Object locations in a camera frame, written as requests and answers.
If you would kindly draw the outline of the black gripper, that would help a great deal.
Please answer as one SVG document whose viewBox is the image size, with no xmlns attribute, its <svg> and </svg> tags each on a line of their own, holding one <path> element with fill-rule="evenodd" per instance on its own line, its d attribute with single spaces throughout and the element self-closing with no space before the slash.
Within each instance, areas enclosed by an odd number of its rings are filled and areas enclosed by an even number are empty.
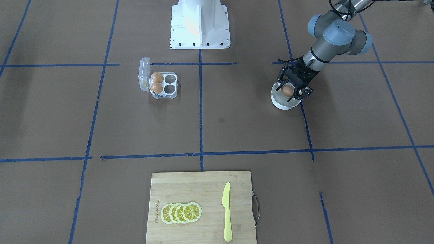
<svg viewBox="0 0 434 244">
<path fill-rule="evenodd" d="M 312 70 L 308 67 L 303 57 L 298 57 L 293 60 L 282 61 L 284 64 L 283 71 L 279 72 L 277 76 L 278 87 L 276 91 L 287 84 L 293 88 L 293 94 L 289 97 L 289 101 L 296 99 L 298 101 L 303 100 L 307 96 L 313 93 L 313 89 L 309 87 L 309 83 L 317 76 L 318 71 Z"/>
</svg>

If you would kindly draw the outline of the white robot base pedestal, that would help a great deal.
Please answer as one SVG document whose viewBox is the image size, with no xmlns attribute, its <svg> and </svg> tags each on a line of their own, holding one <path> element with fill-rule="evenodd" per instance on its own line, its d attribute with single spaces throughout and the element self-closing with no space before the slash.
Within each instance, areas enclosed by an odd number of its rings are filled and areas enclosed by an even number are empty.
<svg viewBox="0 0 434 244">
<path fill-rule="evenodd" d="M 228 9 L 219 0 L 180 0 L 171 10 L 170 49 L 227 49 Z"/>
</svg>

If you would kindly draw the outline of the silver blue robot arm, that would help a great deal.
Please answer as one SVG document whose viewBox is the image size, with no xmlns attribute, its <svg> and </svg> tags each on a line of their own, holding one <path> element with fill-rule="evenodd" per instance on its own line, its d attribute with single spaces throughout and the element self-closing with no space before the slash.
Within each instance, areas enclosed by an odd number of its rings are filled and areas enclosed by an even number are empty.
<svg viewBox="0 0 434 244">
<path fill-rule="evenodd" d="M 308 32 L 316 42 L 302 56 L 291 60 L 278 60 L 283 64 L 277 77 L 276 91 L 288 101 L 303 100 L 313 90 L 309 83 L 337 55 L 361 55 L 370 50 L 372 36 L 356 30 L 350 21 L 374 4 L 373 0 L 339 0 L 330 4 L 326 14 L 314 15 L 308 22 Z"/>
</svg>

